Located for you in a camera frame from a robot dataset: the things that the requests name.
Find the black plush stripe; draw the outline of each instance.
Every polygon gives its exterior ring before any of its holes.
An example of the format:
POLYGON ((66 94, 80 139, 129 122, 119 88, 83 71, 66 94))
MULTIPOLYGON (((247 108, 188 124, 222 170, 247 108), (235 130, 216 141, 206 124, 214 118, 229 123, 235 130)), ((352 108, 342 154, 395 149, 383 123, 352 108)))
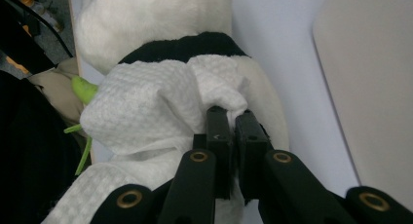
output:
POLYGON ((119 63, 131 64, 138 60, 159 62, 166 59, 187 62, 191 57, 201 55, 246 56, 228 35, 204 32, 178 40, 147 43, 125 56, 119 63))

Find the metal ring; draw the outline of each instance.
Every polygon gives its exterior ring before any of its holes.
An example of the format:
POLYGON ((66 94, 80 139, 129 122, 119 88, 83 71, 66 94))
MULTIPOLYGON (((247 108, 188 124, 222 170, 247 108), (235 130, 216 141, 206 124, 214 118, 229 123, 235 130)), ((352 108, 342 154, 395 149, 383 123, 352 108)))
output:
POLYGON ((121 196, 118 197, 116 204, 121 208, 130 208, 140 203, 142 200, 142 193, 133 189, 128 192, 123 193, 121 196), (124 198, 126 196, 134 196, 134 200, 132 202, 125 202, 124 198))
POLYGON ((290 163, 292 161, 291 156, 286 153, 275 153, 273 158, 280 163, 290 163))
POLYGON ((384 200, 383 198, 373 194, 373 193, 368 193, 368 192, 364 192, 361 193, 360 195, 358 195, 358 197, 360 198, 360 200, 367 206, 376 209, 378 211, 387 211, 390 209, 390 205, 388 202, 386 202, 386 200, 384 200), (376 200, 379 204, 373 204, 369 201, 369 199, 373 199, 376 200))
POLYGON ((207 154, 204 152, 195 152, 190 156, 191 160, 197 163, 201 163, 207 160, 207 154))

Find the white plush toy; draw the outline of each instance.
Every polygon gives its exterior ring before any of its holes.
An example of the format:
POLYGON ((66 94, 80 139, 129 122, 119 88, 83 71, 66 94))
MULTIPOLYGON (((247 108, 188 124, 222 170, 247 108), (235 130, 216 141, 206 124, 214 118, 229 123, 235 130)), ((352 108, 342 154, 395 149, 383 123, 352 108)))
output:
MULTIPOLYGON (((89 223, 116 188, 172 179, 214 105, 232 127, 252 110, 273 146, 288 150, 277 94, 231 39, 231 16, 231 0, 84 0, 79 53, 106 76, 81 125, 115 156, 88 167, 45 223, 89 223)), ((217 200, 215 223, 240 223, 243 207, 235 187, 231 200, 217 200)))

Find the panda plush toy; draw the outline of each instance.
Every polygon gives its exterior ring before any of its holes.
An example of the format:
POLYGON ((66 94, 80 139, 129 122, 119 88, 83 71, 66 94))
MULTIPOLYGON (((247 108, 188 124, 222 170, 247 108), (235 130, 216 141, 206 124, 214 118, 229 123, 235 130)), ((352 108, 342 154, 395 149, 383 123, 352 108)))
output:
MULTIPOLYGON (((88 167, 45 223, 90 223, 115 189, 171 180, 211 106, 227 110, 231 128, 253 111, 273 146, 288 150, 276 91, 231 38, 231 1, 83 0, 78 53, 105 77, 80 122, 114 156, 88 167)), ((216 200, 215 223, 241 223, 243 208, 235 186, 216 200)))

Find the white textured cloth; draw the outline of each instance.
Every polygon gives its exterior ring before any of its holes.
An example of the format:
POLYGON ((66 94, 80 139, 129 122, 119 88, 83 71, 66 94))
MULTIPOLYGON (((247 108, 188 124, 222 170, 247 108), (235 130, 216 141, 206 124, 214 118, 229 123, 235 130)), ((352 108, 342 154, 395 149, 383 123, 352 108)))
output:
MULTIPOLYGON (((246 110, 241 93, 247 86, 226 56, 116 66, 81 116, 85 132, 115 157, 86 169, 45 223, 89 223, 117 187, 136 183, 153 190, 173 178, 194 133, 205 131, 207 109, 228 109, 234 125, 246 110)), ((231 201, 218 200, 215 223, 239 223, 243 204, 239 189, 231 201)))

